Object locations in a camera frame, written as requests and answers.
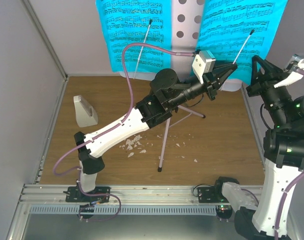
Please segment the pink music stand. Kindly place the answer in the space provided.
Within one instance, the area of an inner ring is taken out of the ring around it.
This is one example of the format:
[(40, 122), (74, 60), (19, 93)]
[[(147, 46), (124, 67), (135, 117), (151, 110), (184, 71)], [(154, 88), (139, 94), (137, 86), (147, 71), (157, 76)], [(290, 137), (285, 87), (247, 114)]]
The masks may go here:
[[(204, 0), (172, 0), (171, 26), (172, 26), (172, 51), (192, 51), (197, 45), (198, 32), (201, 25)], [(171, 67), (177, 72), (180, 80), (190, 75), (192, 60), (180, 60), (177, 56), (171, 58)], [(153, 73), (138, 73), (138, 79), (151, 80)], [(241, 89), (242, 81), (238, 79), (227, 80), (221, 87), (221, 91), (235, 92)], [(187, 116), (171, 124), (171, 118), (166, 120), (163, 136), (162, 150), (159, 160), (158, 172), (162, 171), (165, 147), (169, 128), (182, 122), (190, 116), (203, 117), (201, 113), (193, 111), (186, 105), (180, 106), (180, 112), (189, 113)]]

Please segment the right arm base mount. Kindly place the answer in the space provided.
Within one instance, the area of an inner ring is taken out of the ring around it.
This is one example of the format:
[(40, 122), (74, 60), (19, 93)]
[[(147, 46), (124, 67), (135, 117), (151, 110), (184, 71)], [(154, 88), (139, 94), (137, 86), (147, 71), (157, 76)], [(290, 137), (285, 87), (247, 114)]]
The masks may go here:
[(193, 187), (192, 195), (198, 198), (199, 203), (217, 203), (215, 207), (216, 217), (221, 222), (232, 222), (232, 207), (228, 200), (218, 192), (213, 185), (199, 184)]

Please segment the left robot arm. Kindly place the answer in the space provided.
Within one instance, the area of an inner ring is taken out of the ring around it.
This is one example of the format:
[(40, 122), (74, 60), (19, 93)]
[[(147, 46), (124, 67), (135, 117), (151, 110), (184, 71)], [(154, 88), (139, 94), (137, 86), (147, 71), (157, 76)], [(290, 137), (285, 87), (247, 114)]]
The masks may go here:
[(80, 187), (77, 196), (84, 202), (94, 198), (96, 177), (104, 169), (102, 155), (128, 137), (149, 130), (172, 117), (179, 105), (207, 94), (214, 100), (217, 91), (237, 69), (237, 64), (220, 62), (212, 71), (204, 73), (202, 80), (196, 76), (180, 82), (177, 73), (170, 68), (159, 71), (150, 82), (150, 92), (131, 109), (129, 115), (110, 123), (104, 128), (74, 135), (81, 166)]

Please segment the blue sheet music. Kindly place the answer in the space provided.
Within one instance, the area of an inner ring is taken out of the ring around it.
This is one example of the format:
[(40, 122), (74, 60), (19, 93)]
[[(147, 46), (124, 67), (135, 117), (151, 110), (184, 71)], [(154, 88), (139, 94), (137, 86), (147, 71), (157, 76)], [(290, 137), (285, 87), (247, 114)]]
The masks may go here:
[(113, 72), (122, 71), (122, 61), (128, 72), (156, 73), (171, 65), (171, 56), (161, 51), (134, 46), (147, 43), (171, 50), (172, 24), (169, 0), (98, 0), (102, 33)]
[(211, 51), (218, 61), (235, 61), (230, 78), (249, 84), (251, 59), (266, 58), (286, 5), (285, 0), (207, 0), (196, 48)]

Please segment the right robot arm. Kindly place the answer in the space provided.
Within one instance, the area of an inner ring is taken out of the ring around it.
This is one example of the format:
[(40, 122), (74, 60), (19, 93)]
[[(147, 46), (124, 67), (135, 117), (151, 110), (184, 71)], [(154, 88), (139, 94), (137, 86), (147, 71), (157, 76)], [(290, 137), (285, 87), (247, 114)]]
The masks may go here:
[(236, 232), (248, 240), (286, 240), (287, 215), (294, 187), (304, 177), (304, 95), (292, 99), (287, 86), (304, 77), (304, 56), (293, 55), (280, 69), (254, 56), (249, 97), (260, 96), (273, 128), (263, 139), (265, 178), (258, 204), (249, 202), (241, 186), (222, 179), (215, 200), (228, 201), (235, 212)]

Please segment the white metronome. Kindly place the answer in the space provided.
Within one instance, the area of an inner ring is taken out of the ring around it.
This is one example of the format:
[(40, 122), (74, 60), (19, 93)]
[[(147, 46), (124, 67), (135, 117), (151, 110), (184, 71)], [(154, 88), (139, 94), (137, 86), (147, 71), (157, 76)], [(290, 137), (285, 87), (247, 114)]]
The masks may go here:
[(76, 122), (80, 128), (90, 127), (98, 124), (98, 115), (95, 109), (81, 95), (73, 97)]

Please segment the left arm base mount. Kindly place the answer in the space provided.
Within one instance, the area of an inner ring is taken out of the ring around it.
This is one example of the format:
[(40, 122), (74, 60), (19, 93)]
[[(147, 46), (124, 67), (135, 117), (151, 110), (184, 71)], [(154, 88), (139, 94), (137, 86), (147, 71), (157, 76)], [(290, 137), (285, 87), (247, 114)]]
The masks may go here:
[(93, 213), (94, 205), (104, 204), (109, 202), (109, 193), (111, 188), (109, 186), (97, 186), (93, 191), (86, 194), (80, 191), (80, 187), (69, 186), (63, 193), (66, 195), (65, 201), (67, 203), (81, 203), (78, 213)]

